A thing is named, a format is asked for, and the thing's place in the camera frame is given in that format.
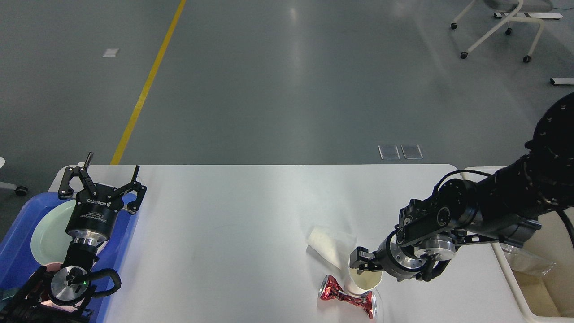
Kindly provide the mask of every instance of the white chair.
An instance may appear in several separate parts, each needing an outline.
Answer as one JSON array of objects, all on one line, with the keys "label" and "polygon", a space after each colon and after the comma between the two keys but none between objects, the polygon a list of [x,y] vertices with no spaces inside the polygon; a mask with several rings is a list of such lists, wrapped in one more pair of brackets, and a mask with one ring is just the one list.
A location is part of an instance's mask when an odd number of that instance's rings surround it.
[{"label": "white chair", "polygon": [[[490,29],[484,36],[482,36],[479,40],[477,40],[472,46],[470,46],[466,51],[460,53],[460,58],[465,59],[470,52],[472,52],[478,45],[480,45],[486,38],[490,37],[495,31],[497,31],[502,25],[508,23],[508,28],[506,29],[506,34],[510,35],[512,33],[512,28],[510,27],[511,21],[519,21],[519,22],[529,22],[532,24],[538,24],[538,32],[534,37],[534,41],[530,46],[530,50],[528,54],[524,56],[522,61],[524,63],[528,63],[532,59],[532,53],[538,43],[538,39],[540,39],[540,34],[544,29],[544,20],[539,18],[532,18],[529,14],[533,13],[545,13],[551,11],[554,6],[550,0],[483,0],[484,3],[495,10],[498,13],[501,13],[502,20],[498,22],[492,29]],[[456,18],[451,23],[451,29],[456,29],[456,23],[458,20],[462,18],[469,10],[476,4],[477,0],[472,0],[472,2],[464,8],[464,10],[456,16]],[[517,17],[518,13],[524,14],[524,17]]]},{"label": "white chair", "polygon": [[[0,157],[0,168],[2,168],[5,163],[6,160]],[[26,186],[16,186],[15,184],[10,183],[0,182],[0,189],[12,190],[16,193],[17,196],[24,196],[28,194],[28,188]]]}]

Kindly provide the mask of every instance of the white plate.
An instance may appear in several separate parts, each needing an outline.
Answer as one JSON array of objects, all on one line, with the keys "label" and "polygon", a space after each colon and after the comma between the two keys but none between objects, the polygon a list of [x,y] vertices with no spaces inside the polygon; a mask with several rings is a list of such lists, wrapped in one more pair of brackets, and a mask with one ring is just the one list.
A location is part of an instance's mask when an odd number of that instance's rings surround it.
[{"label": "white plate", "polygon": [[[41,265],[64,262],[68,246],[72,241],[72,237],[66,233],[66,226],[75,205],[76,200],[71,199],[56,206],[40,220],[34,229],[30,249],[34,259]],[[103,250],[106,244],[107,241],[98,248],[98,253]]]}]

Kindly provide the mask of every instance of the yellow floor line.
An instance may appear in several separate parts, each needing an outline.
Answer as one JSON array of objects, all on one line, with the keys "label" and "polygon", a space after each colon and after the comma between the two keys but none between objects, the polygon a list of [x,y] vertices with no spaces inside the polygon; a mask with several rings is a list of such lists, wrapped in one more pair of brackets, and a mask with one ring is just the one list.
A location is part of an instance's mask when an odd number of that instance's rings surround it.
[{"label": "yellow floor line", "polygon": [[126,149],[127,142],[130,140],[131,132],[134,130],[135,123],[138,121],[139,113],[144,106],[145,99],[148,97],[149,89],[152,87],[153,79],[156,77],[157,70],[160,68],[161,60],[164,58],[165,50],[168,48],[169,41],[172,38],[173,30],[176,28],[177,21],[181,11],[185,6],[186,0],[181,0],[177,7],[176,14],[173,16],[172,23],[169,25],[168,32],[165,34],[164,42],[161,44],[160,51],[157,53],[156,60],[153,62],[152,70],[149,71],[148,79],[143,85],[142,92],[139,95],[138,102],[135,104],[134,111],[131,113],[130,120],[127,122],[126,129],[123,131],[122,138],[119,140],[118,147],[115,149],[114,157],[110,165],[118,165],[122,159],[123,151]]}]

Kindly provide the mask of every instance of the cable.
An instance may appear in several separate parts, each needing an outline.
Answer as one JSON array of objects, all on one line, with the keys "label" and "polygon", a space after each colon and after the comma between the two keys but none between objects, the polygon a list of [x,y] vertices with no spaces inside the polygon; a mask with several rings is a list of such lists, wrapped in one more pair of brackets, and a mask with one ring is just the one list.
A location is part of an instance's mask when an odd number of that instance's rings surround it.
[{"label": "cable", "polygon": [[452,176],[454,174],[459,174],[459,173],[473,173],[473,174],[478,174],[478,175],[483,175],[483,176],[490,176],[492,174],[486,173],[486,172],[481,172],[481,171],[473,171],[473,170],[460,170],[460,171],[452,171],[446,175],[443,176],[443,178],[440,179],[440,181],[435,185],[435,188],[432,191],[432,195],[435,195],[440,188],[440,185],[444,182],[445,179],[447,179],[449,176]]},{"label": "cable", "polygon": [[564,213],[564,210],[556,209],[556,213],[558,213],[558,216],[564,223],[566,231],[568,231],[568,236],[570,237],[570,242],[572,243],[572,248],[574,248],[574,226],[572,226],[572,222],[570,222],[570,219],[568,218],[566,213]]}]

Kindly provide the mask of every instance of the robotic arm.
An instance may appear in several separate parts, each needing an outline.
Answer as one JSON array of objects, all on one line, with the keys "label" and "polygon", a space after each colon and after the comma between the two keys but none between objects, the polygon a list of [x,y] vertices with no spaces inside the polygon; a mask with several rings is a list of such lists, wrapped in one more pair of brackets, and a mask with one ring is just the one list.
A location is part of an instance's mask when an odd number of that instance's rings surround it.
[{"label": "robotic arm", "polygon": [[[48,272],[45,266],[40,266],[11,302],[0,310],[1,323],[86,323],[92,313],[87,308],[89,302],[93,298],[109,296],[121,287],[122,282],[114,269],[92,271],[92,268],[99,260],[98,247],[112,235],[119,211],[136,213],[146,187],[137,181],[139,166],[135,167],[131,182],[120,188],[94,183],[88,174],[93,155],[92,152],[88,154],[83,166],[66,168],[58,190],[58,198],[74,198],[76,202],[65,230],[72,241],[64,263],[56,272]],[[72,197],[74,192],[69,184],[74,177],[80,178],[84,189]],[[137,197],[124,207],[122,196],[131,191],[135,191]],[[114,286],[96,291],[97,286],[93,283],[106,277],[111,278]],[[47,299],[71,311],[42,304]]]},{"label": "robotic arm", "polygon": [[401,209],[398,225],[376,251],[357,247],[350,267],[386,271],[398,281],[439,276],[463,245],[499,241],[523,247],[541,228],[538,216],[574,206],[574,93],[556,102],[538,122],[530,150],[512,165],[475,183],[447,174],[425,200]]}]

